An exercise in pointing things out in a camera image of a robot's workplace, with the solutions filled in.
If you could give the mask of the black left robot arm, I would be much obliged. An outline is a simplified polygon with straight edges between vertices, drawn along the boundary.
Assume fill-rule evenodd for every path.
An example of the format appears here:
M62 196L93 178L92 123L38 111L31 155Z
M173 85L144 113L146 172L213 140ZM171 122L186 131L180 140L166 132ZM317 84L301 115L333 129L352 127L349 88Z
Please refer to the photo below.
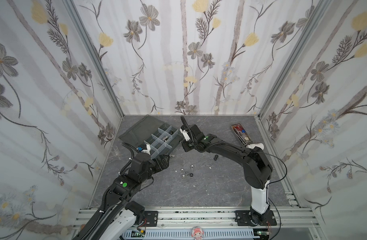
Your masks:
M73 237L75 240L122 240L130 227L146 224L144 206L131 199L143 190L142 183L169 167L170 155L153 158L149 154L151 145L122 145L130 151L129 161L105 190L99 208Z

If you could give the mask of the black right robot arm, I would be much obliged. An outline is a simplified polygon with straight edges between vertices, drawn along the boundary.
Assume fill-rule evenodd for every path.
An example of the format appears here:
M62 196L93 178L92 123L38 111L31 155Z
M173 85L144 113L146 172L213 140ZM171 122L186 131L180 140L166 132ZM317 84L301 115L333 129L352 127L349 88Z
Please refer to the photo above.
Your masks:
M184 136L181 145L185 152L196 150L199 153L212 153L223 156L243 168L244 178L252 188L252 203L248 222L252 226L266 224L273 213L270 209L268 186L273 167L268 159L269 154L255 145L240 147L225 142L215 135L204 135L197 125L188 125L185 117L180 117L180 132Z

